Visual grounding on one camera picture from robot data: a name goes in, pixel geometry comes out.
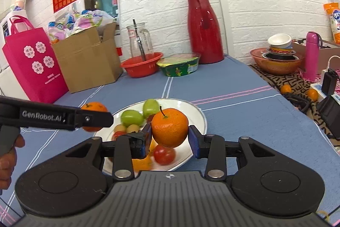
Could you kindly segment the person's left hand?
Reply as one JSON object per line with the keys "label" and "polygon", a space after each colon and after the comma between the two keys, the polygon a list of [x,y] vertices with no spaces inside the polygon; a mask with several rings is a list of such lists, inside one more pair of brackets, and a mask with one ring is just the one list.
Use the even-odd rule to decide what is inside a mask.
{"label": "person's left hand", "polygon": [[10,151],[0,158],[0,189],[7,190],[11,184],[11,176],[17,164],[17,148],[25,146],[25,140],[22,135],[16,139],[14,146]]}

